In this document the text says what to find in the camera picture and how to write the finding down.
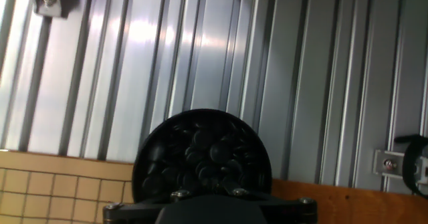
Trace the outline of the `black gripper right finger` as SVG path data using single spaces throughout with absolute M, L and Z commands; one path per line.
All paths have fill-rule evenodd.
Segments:
M 217 192 L 222 195 L 232 197 L 243 197 L 249 194 L 249 191 L 238 185 L 235 181 L 225 180 L 218 184 Z

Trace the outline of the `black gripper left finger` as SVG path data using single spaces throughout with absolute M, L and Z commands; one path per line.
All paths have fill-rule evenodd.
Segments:
M 200 183 L 187 183 L 179 187 L 177 190 L 170 194 L 171 201 L 182 201 L 196 197 L 201 190 Z

